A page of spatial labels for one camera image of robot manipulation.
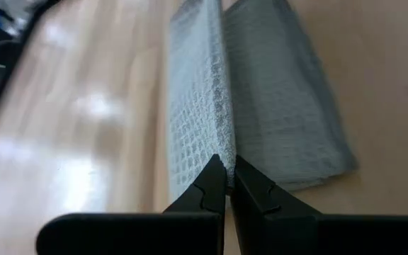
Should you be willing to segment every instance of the textured fabric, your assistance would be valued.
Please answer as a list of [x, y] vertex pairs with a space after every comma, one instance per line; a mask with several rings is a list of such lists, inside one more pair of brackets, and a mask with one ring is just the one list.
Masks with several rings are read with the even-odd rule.
[[178, 198], [213, 154], [233, 176], [234, 126], [218, 0], [188, 0], [172, 18], [169, 178]]
[[287, 190], [355, 166], [319, 60], [286, 0], [239, 0], [223, 29], [218, 1], [188, 0], [171, 22], [170, 59], [173, 199], [214, 153], [232, 185], [234, 135], [237, 154]]
[[225, 14], [237, 153], [288, 190], [350, 169], [320, 63], [286, 0], [241, 0]]

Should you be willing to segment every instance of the wooden surface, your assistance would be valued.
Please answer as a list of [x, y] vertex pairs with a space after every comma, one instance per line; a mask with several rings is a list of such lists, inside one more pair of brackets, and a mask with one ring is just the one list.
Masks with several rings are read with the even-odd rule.
[[[0, 103], [0, 254], [34, 254], [64, 213], [169, 204], [165, 35], [180, 2], [64, 0], [45, 15]], [[408, 214], [408, 1], [290, 2], [360, 163], [296, 195], [325, 213]]]

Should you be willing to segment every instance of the wooden floor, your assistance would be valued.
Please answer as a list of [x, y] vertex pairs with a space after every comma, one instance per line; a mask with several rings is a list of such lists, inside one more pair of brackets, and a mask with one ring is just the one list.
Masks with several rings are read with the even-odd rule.
[[[34, 254], [64, 213], [169, 204], [165, 35], [180, 2], [64, 0], [44, 16], [0, 103], [0, 254]], [[360, 163], [296, 195], [325, 213], [408, 214], [408, 1], [290, 2]]]

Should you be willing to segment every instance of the folded towel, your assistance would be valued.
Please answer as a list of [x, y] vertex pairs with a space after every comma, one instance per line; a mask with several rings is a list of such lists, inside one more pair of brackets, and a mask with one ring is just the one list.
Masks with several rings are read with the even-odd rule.
[[288, 190], [352, 169], [332, 93], [288, 2], [240, 0], [221, 20], [218, 0], [188, 0], [171, 20], [171, 198], [212, 154], [228, 186], [236, 154]]

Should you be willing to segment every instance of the black tool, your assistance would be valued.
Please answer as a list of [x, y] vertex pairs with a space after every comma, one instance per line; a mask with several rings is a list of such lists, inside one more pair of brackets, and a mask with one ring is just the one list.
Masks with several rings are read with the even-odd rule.
[[[73, 214], [39, 233], [39, 255], [222, 254], [226, 171], [214, 155], [162, 214]], [[408, 254], [408, 217], [325, 215], [237, 157], [231, 204], [242, 254]]]

